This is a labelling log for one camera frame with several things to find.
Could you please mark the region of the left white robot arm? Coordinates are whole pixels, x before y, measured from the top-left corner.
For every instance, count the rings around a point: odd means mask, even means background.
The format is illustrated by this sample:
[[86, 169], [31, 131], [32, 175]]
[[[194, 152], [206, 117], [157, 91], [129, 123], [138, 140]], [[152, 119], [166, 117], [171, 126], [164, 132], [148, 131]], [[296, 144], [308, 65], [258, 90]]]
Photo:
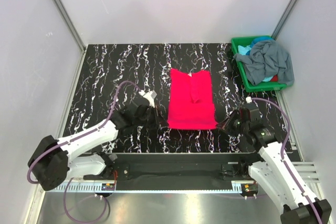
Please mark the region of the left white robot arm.
[[127, 136], [137, 127], [165, 128], [157, 106], [129, 104], [80, 133], [55, 139], [44, 137], [28, 161], [27, 180], [50, 191], [71, 178], [107, 180], [113, 177], [113, 160], [103, 152], [85, 153], [101, 144]]

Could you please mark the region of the red t shirt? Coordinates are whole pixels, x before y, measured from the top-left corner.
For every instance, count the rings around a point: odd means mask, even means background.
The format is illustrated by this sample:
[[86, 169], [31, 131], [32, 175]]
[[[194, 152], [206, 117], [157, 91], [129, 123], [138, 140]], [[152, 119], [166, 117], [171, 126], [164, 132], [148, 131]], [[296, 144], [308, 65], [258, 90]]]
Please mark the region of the red t shirt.
[[167, 122], [175, 130], [216, 128], [211, 73], [184, 73], [171, 69], [171, 92]]

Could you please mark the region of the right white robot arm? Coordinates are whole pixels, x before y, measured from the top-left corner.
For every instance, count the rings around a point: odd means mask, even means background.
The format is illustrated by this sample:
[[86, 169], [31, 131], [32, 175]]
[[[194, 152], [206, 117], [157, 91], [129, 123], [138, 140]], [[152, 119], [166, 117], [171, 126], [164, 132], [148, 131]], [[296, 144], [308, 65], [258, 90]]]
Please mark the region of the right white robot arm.
[[244, 180], [253, 179], [280, 212], [281, 223], [328, 223], [332, 207], [319, 199], [295, 169], [272, 128], [263, 124], [258, 107], [243, 104], [217, 128], [227, 135], [243, 135], [258, 155], [238, 167]]

